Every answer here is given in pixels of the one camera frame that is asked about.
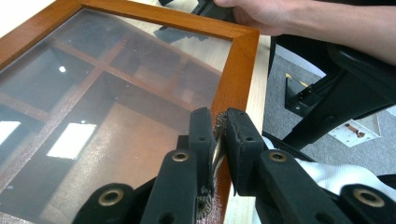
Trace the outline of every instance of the wooden frame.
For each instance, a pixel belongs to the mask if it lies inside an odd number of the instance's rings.
[[[12,63],[82,8],[231,40],[232,46],[211,111],[213,115],[217,115],[228,107],[246,109],[260,36],[258,30],[122,0],[58,0],[54,2],[0,39],[0,69]],[[215,198],[214,210],[210,218],[205,221],[208,223],[219,223],[225,216],[231,183],[226,162],[220,168],[219,175],[217,188],[220,195]]]

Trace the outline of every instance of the human arm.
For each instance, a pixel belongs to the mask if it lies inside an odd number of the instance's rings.
[[[312,0],[215,0],[236,7],[237,22],[264,35],[300,35],[357,49],[396,65],[396,7],[356,7]]]

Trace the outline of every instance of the glass pane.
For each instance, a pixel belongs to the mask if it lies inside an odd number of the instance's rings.
[[[137,188],[210,107],[231,43],[82,10],[0,72],[0,212],[70,223]]]

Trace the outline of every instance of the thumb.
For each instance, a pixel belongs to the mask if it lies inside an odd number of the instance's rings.
[[[235,7],[237,6],[237,0],[214,0],[215,4],[219,7]]]

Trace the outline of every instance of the gray carpet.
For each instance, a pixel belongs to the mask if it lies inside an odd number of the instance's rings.
[[[284,108],[285,74],[314,83],[319,77],[306,71],[296,62],[276,55],[268,79],[263,129],[282,139],[301,118]],[[354,147],[344,144],[326,134],[302,152],[314,160],[327,164],[355,164],[363,166],[376,175],[396,174],[396,117],[388,111],[378,113],[381,137]]]

